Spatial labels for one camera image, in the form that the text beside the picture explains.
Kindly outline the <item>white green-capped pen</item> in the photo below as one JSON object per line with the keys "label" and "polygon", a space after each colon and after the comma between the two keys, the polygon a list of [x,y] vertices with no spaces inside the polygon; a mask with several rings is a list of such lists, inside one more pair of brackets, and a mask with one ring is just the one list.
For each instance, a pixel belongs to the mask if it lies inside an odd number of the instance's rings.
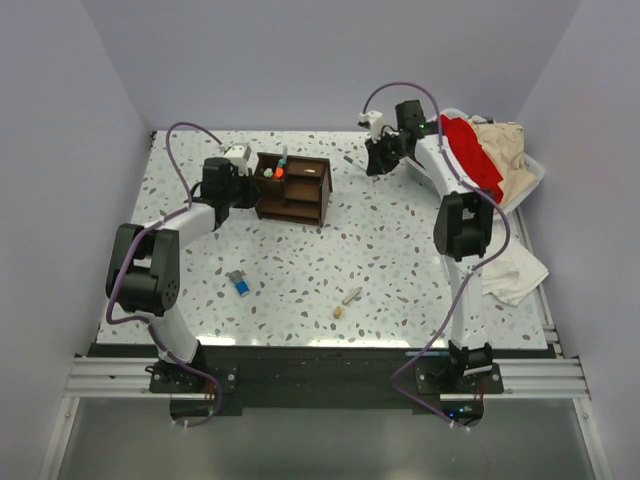
{"label": "white green-capped pen", "polygon": [[353,159],[352,157],[345,155],[343,159],[352,166],[359,168],[360,170],[366,171],[366,166],[364,166],[361,162]]}

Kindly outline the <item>brown wooden desk organizer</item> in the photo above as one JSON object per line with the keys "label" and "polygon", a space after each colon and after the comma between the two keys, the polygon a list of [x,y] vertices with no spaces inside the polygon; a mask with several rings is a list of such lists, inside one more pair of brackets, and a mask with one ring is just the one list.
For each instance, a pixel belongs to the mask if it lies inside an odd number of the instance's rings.
{"label": "brown wooden desk organizer", "polygon": [[260,199],[255,206],[261,220],[278,220],[322,227],[333,192],[330,161],[326,158],[288,156],[284,176],[264,176],[277,169],[282,155],[259,152],[254,179]]}

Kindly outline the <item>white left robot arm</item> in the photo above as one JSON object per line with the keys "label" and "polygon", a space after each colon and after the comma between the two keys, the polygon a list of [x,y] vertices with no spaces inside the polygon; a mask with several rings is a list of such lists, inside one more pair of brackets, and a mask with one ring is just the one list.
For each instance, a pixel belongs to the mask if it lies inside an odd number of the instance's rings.
{"label": "white left robot arm", "polygon": [[159,358],[175,364],[173,382],[185,392],[196,392],[206,383],[207,368],[194,359],[199,342],[177,306],[181,253],[218,230],[232,209],[254,207],[259,193],[252,170],[226,157],[206,159],[199,185],[186,193],[176,211],[149,224],[117,228],[105,286],[105,320],[112,326],[145,325]]}

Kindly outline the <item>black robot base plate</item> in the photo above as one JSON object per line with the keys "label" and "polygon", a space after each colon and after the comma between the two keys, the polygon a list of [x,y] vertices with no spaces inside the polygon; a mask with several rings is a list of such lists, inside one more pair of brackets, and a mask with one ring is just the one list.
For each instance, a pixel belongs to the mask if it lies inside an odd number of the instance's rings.
{"label": "black robot base plate", "polygon": [[143,392],[169,396],[175,421],[316,409],[441,412],[470,424],[482,418],[487,395],[504,391],[499,366],[456,377],[439,351],[414,365],[403,351],[365,348],[207,346],[187,368],[158,359],[151,346],[92,345],[87,357],[111,367],[110,382],[139,376]]}

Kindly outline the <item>blue pen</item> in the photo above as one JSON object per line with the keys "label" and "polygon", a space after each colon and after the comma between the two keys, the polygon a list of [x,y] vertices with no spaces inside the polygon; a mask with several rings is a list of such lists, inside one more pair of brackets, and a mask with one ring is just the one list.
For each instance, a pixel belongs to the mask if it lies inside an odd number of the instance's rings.
{"label": "blue pen", "polygon": [[449,353],[447,351],[426,351],[423,353],[420,353],[419,351],[407,351],[405,352],[405,357],[406,358],[412,358],[412,357],[448,357]]}

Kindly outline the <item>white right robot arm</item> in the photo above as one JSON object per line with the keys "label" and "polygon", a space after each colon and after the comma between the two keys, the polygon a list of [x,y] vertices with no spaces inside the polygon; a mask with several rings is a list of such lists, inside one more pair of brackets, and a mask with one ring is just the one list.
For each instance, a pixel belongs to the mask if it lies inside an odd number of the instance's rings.
{"label": "white right robot arm", "polygon": [[466,393],[493,364],[482,319],[482,262],[491,241],[495,201],[464,172],[444,136],[441,116],[427,121],[420,102],[412,100],[396,106],[396,119],[397,126],[390,129],[378,111],[359,114],[358,125],[369,132],[366,174],[387,174],[408,159],[440,198],[433,241],[445,261],[452,294],[445,379],[452,390]]}

